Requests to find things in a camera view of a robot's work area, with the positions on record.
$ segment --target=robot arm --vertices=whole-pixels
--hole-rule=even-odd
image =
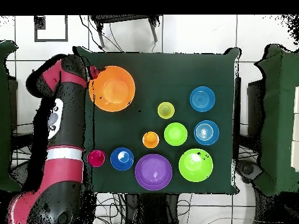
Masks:
[[[96,74],[94,67],[89,72]],[[86,84],[86,68],[77,55],[57,55],[28,77],[28,91],[39,98],[54,98],[55,106],[48,119],[40,187],[13,198],[8,224],[73,224],[77,219],[84,168]]]

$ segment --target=purple bowl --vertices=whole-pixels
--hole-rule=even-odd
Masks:
[[[135,177],[139,185],[147,190],[163,189],[172,178],[171,164],[161,155],[145,155],[137,162]]]

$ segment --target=green bowl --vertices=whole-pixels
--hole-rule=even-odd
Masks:
[[[184,179],[201,182],[212,173],[213,161],[203,149],[189,149],[180,157],[179,170]]]
[[[164,138],[172,146],[182,145],[187,140],[187,129],[184,125],[173,122],[165,128]]]

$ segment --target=dark blue bowl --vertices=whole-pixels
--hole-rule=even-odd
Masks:
[[[112,152],[110,162],[115,169],[126,171],[133,165],[134,156],[127,148],[117,148]]]

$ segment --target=light blue bowl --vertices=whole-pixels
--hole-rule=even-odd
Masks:
[[[215,104],[215,94],[209,87],[197,87],[190,95],[190,104],[196,111],[209,111]]]
[[[195,126],[194,137],[199,144],[212,145],[219,138],[219,128],[214,122],[204,120]]]

